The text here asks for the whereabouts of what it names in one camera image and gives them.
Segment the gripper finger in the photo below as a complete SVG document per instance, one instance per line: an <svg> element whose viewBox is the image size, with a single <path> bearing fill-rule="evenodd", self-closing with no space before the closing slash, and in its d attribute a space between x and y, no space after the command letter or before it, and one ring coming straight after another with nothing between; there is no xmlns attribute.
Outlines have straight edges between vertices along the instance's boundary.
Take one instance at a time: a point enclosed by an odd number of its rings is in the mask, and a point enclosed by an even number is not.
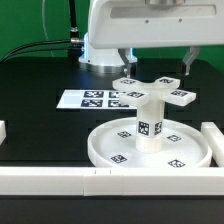
<svg viewBox="0 0 224 224"><path fill-rule="evenodd" d="M187 53L185 54L184 58L182 59L181 70L182 73L187 76L190 74L190 67L193 61L197 58L200 53L199 46L191 46Z"/></svg>
<svg viewBox="0 0 224 224"><path fill-rule="evenodd" d="M130 60L126 54L127 51L128 51L127 49L119 49L118 53L119 53L122 61L124 62L126 76L128 78L131 78L136 73L136 63L130 62Z"/></svg>

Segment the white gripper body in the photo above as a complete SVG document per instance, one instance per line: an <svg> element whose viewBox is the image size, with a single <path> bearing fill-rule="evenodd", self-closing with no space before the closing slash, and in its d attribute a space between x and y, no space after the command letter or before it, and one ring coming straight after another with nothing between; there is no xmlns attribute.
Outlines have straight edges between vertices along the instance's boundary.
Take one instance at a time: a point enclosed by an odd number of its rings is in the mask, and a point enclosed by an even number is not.
<svg viewBox="0 0 224 224"><path fill-rule="evenodd" d="M88 37L99 49L222 45L224 0L91 0Z"/></svg>

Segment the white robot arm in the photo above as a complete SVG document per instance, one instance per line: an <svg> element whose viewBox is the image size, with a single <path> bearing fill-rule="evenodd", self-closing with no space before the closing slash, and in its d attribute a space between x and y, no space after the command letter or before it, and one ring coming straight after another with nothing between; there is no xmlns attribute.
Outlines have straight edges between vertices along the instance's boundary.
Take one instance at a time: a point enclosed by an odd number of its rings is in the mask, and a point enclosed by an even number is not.
<svg viewBox="0 0 224 224"><path fill-rule="evenodd" d="M185 46L187 75L205 45L224 45L224 0L90 0L79 62L114 73L137 61L134 48Z"/></svg>

